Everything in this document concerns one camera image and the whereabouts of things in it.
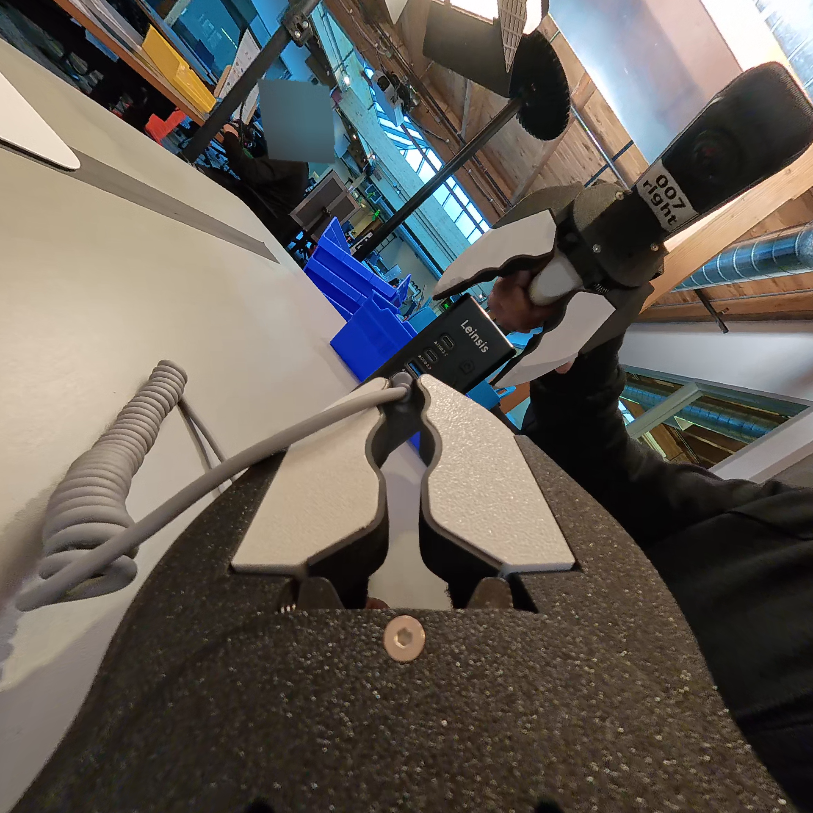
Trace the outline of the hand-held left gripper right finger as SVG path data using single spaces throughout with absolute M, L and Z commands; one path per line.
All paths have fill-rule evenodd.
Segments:
M 517 436 L 430 375 L 416 386 L 432 442 L 421 493 L 432 531 L 499 575 L 571 570 L 575 557 Z

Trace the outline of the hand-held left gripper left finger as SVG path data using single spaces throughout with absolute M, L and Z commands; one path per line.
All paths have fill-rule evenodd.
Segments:
M 382 405 L 296 442 L 283 456 L 236 549 L 236 572 L 371 575 L 389 548 L 389 512 L 374 446 Z

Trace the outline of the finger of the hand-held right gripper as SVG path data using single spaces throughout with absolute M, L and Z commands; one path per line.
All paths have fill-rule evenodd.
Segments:
M 559 321 L 553 327 L 544 327 L 530 340 L 524 351 L 494 377 L 494 386 L 516 387 L 573 361 L 614 313 L 614 306 L 601 294 L 573 294 Z
M 481 282 L 543 268 L 554 256 L 556 232 L 550 209 L 490 229 L 453 260 L 435 285 L 432 298 L 446 299 Z

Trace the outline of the black USB hub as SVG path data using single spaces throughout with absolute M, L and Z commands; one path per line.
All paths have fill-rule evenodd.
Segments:
M 468 393 L 514 358 L 513 344 L 473 296 L 465 293 L 390 359 L 361 380 L 430 375 Z

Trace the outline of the person's right forearm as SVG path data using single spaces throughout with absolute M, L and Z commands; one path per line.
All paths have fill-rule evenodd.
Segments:
M 623 340 L 532 381 L 523 431 L 651 556 L 811 555 L 810 489 L 723 480 L 628 435 L 618 409 Z

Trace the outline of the wooden desk with red legs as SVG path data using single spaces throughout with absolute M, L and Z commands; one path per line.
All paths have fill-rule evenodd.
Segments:
M 123 117 L 135 107 L 143 110 L 147 119 L 141 130 L 158 143 L 185 122 L 190 121 L 195 126 L 204 123 L 208 114 L 201 113 L 177 92 L 143 52 L 142 43 L 149 26 L 153 26 L 183 57 L 172 41 L 163 35 L 160 20 L 146 3 L 57 1 L 55 4 L 85 30 L 92 45 L 116 56 L 118 66 L 125 65 L 129 74 L 138 76 L 139 90 L 149 87 L 153 96 L 161 98 L 158 105 L 134 102 L 122 114 Z

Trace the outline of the person's right hand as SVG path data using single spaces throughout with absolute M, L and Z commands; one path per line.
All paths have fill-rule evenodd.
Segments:
M 531 301 L 528 291 L 535 276 L 534 270 L 524 269 L 495 279 L 489 295 L 489 312 L 504 333 L 531 332 L 542 327 L 559 309 L 557 301 L 544 306 Z

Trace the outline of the black computer monitor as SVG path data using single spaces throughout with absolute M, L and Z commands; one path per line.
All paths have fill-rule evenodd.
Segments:
M 334 169 L 292 209 L 290 217 L 304 233 L 317 240 L 335 218 L 339 225 L 360 211 L 359 202 Z

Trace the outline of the studio softbox light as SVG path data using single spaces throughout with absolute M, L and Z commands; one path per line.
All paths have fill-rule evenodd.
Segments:
M 538 30 L 548 2 L 429 2 L 423 55 L 500 97 L 544 88 L 567 92 L 567 79 Z

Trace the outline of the person's black clothing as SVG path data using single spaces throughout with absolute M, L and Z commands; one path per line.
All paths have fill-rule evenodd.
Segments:
M 666 495 L 644 551 L 753 751 L 811 811 L 811 490 L 686 473 Z

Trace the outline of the black stand pole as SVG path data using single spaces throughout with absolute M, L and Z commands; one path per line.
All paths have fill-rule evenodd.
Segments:
M 205 122 L 186 143 L 180 157 L 189 164 L 194 164 L 210 142 L 221 129 L 229 123 L 234 111 L 249 97 L 269 67 L 279 58 L 286 46 L 294 42 L 302 47 L 312 37 L 310 16 L 319 1 L 290 2 L 286 7 L 279 27 L 272 34 L 268 43 L 238 77 L 224 99 L 210 112 Z

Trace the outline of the yellow plastic bin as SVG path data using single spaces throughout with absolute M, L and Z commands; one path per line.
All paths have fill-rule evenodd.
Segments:
M 153 26 L 149 26 L 141 47 L 177 92 L 201 113 L 210 113 L 216 105 L 215 96 L 197 72 Z

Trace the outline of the silver ventilation duct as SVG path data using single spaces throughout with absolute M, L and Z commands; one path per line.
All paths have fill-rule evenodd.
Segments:
M 708 260 L 674 291 L 701 290 L 812 271 L 812 223 L 740 241 Z

